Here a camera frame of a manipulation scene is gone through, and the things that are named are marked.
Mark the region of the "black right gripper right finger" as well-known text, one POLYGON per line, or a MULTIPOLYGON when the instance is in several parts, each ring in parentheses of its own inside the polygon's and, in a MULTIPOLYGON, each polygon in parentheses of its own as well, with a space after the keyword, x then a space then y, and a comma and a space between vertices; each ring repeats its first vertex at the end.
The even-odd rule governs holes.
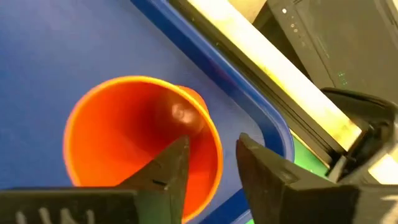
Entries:
POLYGON ((397 223, 397 186, 336 184, 260 145, 236 141, 239 177, 255 223, 397 223))

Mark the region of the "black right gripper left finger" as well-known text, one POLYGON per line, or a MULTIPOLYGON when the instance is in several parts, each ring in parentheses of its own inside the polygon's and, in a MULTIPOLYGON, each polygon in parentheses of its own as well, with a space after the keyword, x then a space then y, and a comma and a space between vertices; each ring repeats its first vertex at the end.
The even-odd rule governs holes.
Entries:
POLYGON ((188 136, 114 187, 1 191, 1 223, 181 223, 190 159, 188 136))

